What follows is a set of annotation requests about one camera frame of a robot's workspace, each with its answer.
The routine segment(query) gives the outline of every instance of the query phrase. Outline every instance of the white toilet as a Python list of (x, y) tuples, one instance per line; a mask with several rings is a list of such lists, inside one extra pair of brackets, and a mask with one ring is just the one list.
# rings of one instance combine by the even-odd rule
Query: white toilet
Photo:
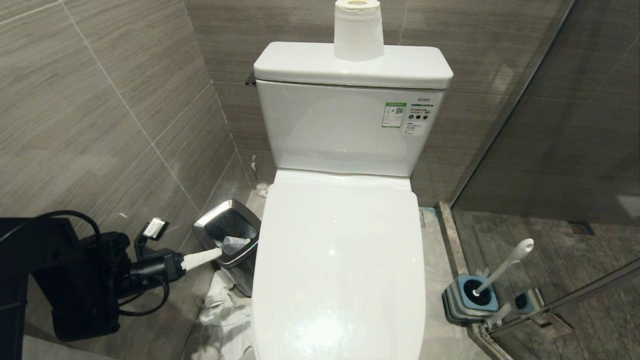
[(259, 360), (416, 360), (425, 319), (409, 176), (453, 73), (434, 47), (351, 62), (274, 42), (254, 65), (271, 150), (253, 282)]

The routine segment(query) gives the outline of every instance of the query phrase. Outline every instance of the trash can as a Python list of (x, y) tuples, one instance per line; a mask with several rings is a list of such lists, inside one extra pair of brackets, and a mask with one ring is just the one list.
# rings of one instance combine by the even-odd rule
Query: trash can
[[(217, 264), (244, 296), (251, 297), (260, 219), (243, 203), (230, 199), (193, 224), (193, 232), (206, 250), (216, 247), (222, 250), (222, 256), (216, 259)], [(229, 244), (225, 241), (227, 236), (246, 239), (248, 243)]]

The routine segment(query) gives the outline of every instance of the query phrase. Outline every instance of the toilet tank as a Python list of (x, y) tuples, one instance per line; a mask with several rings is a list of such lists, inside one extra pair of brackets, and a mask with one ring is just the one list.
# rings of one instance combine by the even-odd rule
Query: toilet tank
[(435, 47), (369, 61), (333, 44), (273, 42), (253, 66), (278, 168), (410, 176), (453, 72)]

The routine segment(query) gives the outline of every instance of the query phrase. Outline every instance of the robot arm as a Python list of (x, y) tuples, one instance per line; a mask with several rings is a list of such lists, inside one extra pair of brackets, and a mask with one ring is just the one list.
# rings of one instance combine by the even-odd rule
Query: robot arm
[[(78, 240), (69, 219), (53, 218), (60, 215), (83, 218), (95, 234)], [(127, 235), (102, 234), (84, 214), (54, 211), (31, 219), (0, 218), (0, 353), (9, 355), (3, 358), (21, 358), (29, 274), (52, 306), (54, 331), (62, 341), (112, 334), (120, 328), (120, 315), (143, 316), (160, 309), (169, 297), (169, 283), (186, 274), (183, 254), (147, 247), (167, 227), (158, 218), (145, 224), (134, 240), (137, 261), (132, 262)], [(120, 309), (158, 286), (164, 296), (155, 308), (140, 313)]]

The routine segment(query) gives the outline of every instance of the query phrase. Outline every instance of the shower enclosure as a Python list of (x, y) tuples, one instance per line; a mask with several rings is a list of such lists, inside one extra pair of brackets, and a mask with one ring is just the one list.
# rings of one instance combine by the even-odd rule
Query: shower enclosure
[(640, 5), (558, 4), (451, 209), (472, 275), (536, 242), (494, 284), (513, 310), (488, 332), (512, 358), (640, 359)]

